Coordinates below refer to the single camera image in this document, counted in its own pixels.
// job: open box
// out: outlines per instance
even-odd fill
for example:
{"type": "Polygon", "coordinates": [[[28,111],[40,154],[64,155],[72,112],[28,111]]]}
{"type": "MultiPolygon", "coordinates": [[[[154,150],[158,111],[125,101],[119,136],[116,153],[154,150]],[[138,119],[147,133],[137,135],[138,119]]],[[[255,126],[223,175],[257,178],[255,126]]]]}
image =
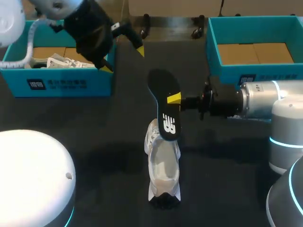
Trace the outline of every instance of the open box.
{"type": "MultiPolygon", "coordinates": [[[[27,51],[27,34],[33,21],[27,21],[24,32],[12,44],[4,61],[18,61],[27,51]]],[[[75,51],[74,39],[65,31],[55,33],[49,26],[41,25],[35,32],[34,57],[48,58],[54,53],[78,61],[85,59],[75,51]]],[[[114,45],[106,56],[114,66],[114,45]]],[[[96,68],[69,69],[7,69],[1,70],[8,87],[15,97],[88,97],[110,96],[113,73],[96,68]]]]}
{"type": "Polygon", "coordinates": [[[296,16],[212,17],[206,54],[222,83],[303,79],[303,26],[296,16]]]}

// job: black tablecloth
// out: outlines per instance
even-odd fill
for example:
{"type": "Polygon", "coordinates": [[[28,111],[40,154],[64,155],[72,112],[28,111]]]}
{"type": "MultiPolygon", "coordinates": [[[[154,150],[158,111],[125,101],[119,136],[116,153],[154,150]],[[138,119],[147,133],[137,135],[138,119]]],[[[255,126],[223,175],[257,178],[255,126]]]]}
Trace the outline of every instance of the black tablecloth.
{"type": "Polygon", "coordinates": [[[58,139],[77,174],[72,227],[267,227],[265,197],[270,126],[255,121],[182,113],[179,141],[181,204],[157,210],[148,203],[144,137],[156,117],[146,78],[170,70],[183,95],[201,92],[208,74],[204,44],[148,42],[143,60],[129,43],[117,49],[110,98],[15,99],[0,83],[0,130],[31,129],[58,139]]]}

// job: insole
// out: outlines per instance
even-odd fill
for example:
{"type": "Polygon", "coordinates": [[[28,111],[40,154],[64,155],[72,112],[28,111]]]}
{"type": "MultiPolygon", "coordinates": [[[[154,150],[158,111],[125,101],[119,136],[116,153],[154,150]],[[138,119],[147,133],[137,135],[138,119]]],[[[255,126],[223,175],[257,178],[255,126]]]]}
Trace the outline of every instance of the insole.
{"type": "Polygon", "coordinates": [[[154,156],[154,175],[155,178],[161,180],[168,180],[175,178],[178,163],[175,155],[174,148],[170,142],[161,141],[157,144],[154,156]]]}
{"type": "Polygon", "coordinates": [[[177,140],[181,134],[180,105],[168,104],[167,98],[180,93],[176,78],[166,70],[151,70],[148,88],[157,101],[159,132],[164,140],[177,140]]]}

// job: white dome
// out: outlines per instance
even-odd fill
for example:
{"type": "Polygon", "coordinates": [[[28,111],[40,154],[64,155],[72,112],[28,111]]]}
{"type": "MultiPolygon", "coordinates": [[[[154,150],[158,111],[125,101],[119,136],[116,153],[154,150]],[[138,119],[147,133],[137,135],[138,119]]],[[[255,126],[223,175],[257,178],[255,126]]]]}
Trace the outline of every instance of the white dome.
{"type": "Polygon", "coordinates": [[[0,132],[0,227],[43,227],[66,207],[75,189],[72,158],[54,138],[36,131],[0,132]]]}

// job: glowing blue light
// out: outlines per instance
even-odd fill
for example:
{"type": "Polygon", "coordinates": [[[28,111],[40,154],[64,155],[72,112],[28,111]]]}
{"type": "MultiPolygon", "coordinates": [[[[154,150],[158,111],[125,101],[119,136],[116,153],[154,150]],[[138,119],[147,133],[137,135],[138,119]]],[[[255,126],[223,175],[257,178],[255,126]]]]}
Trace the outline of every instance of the glowing blue light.
{"type": "Polygon", "coordinates": [[[67,227],[68,224],[70,223],[72,214],[74,213],[74,209],[75,209],[75,208],[72,209],[71,216],[70,216],[70,218],[68,219],[68,221],[67,221],[67,223],[66,223],[66,225],[65,225],[64,227],[67,227]]]}
{"type": "Polygon", "coordinates": [[[278,141],[275,141],[271,137],[269,137],[269,140],[271,142],[273,142],[274,144],[277,144],[277,145],[282,146],[282,147],[287,147],[287,148],[303,148],[303,145],[291,145],[291,144],[286,144],[286,143],[280,143],[278,141]]]}
{"type": "Polygon", "coordinates": [[[293,190],[293,185],[292,185],[292,174],[293,174],[293,169],[295,164],[297,163],[297,161],[293,164],[292,168],[290,169],[289,172],[289,189],[290,189],[290,194],[292,195],[292,198],[294,200],[295,205],[297,206],[298,210],[300,211],[300,213],[303,215],[303,209],[301,208],[301,206],[299,205],[295,195],[294,195],[294,190],[293,190]]]}
{"type": "Polygon", "coordinates": [[[278,83],[276,82],[276,81],[272,81],[274,84],[275,84],[275,86],[276,86],[276,91],[277,91],[277,93],[278,93],[278,100],[280,100],[281,99],[281,90],[280,90],[280,87],[279,87],[279,85],[278,85],[278,83]]]}

